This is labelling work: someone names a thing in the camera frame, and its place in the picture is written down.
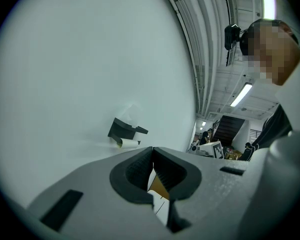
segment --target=black bracket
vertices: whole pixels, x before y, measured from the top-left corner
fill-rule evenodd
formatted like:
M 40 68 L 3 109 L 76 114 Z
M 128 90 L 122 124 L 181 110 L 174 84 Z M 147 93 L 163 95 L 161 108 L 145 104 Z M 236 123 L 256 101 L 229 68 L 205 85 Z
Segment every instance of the black bracket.
M 108 133 L 108 137 L 114 139 L 118 144 L 122 144 L 121 138 L 133 140 L 136 133 L 148 134 L 148 130 L 140 126 L 133 128 L 130 124 L 122 122 L 115 117 Z

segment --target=black staircase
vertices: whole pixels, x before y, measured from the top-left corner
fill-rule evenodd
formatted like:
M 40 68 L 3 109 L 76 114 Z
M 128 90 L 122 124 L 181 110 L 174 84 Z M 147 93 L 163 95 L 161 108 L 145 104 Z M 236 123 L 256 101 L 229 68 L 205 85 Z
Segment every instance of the black staircase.
M 223 147 L 231 146 L 234 137 L 237 135 L 244 122 L 244 119 L 223 115 L 216 132 L 212 137 L 212 141 L 216 142 L 219 140 Z

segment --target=white paper roll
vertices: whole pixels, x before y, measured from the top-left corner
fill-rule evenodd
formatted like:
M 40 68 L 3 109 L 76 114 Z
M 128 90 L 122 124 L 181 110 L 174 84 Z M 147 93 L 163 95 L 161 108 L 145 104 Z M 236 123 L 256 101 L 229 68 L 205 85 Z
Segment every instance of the white paper roll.
M 122 144 L 118 144 L 120 149 L 135 149 L 139 145 L 139 142 L 137 140 L 126 138 L 121 138 L 121 140 Z

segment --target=ceiling light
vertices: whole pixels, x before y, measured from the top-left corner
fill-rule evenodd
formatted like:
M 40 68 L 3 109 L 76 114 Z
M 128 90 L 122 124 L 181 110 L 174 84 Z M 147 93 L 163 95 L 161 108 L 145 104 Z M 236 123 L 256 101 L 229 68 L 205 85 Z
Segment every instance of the ceiling light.
M 246 96 L 246 94 L 250 91 L 250 89 L 252 88 L 252 84 L 246 82 L 242 88 L 242 90 L 240 91 L 239 95 L 235 98 L 235 100 L 231 103 L 231 107 L 235 107 L 236 105 L 238 105 L 238 103 L 244 98 L 244 96 Z
M 276 0 L 263 0 L 263 17 L 270 20 L 276 18 Z

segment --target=fluorescent tube light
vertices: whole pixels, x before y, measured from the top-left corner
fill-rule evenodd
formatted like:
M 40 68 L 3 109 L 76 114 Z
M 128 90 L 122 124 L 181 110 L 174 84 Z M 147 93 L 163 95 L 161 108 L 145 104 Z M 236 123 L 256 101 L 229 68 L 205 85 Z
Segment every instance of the fluorescent tube light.
M 276 18 L 276 0 L 263 0 L 263 18 L 270 20 Z
M 240 91 L 239 95 L 235 98 L 235 100 L 231 103 L 231 107 L 235 107 L 236 105 L 238 105 L 238 103 L 244 98 L 244 96 L 246 96 L 246 94 L 250 91 L 252 87 L 251 83 L 245 83 L 244 87 L 242 88 L 242 90 Z

